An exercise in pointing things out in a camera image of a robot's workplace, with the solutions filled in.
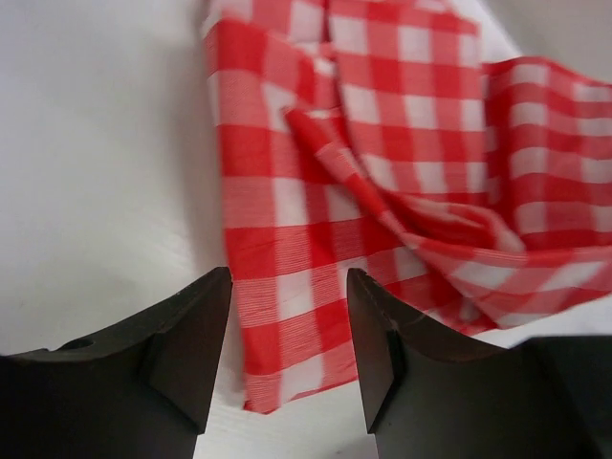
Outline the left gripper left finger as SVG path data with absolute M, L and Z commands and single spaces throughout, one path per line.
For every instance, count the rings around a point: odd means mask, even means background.
M 207 426 L 231 299 L 216 268 L 58 349 L 1 360 L 5 458 L 190 458 Z

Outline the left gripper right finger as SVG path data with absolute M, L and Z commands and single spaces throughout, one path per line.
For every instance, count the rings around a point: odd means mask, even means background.
M 365 271 L 347 304 L 367 431 L 381 458 L 607 458 L 611 339 L 467 337 Z

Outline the red white checkered cloth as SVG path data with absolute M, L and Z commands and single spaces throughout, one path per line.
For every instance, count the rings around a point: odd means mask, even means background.
M 466 335 L 611 292 L 611 86 L 446 1 L 213 1 L 245 408 L 356 378 L 346 275 Z

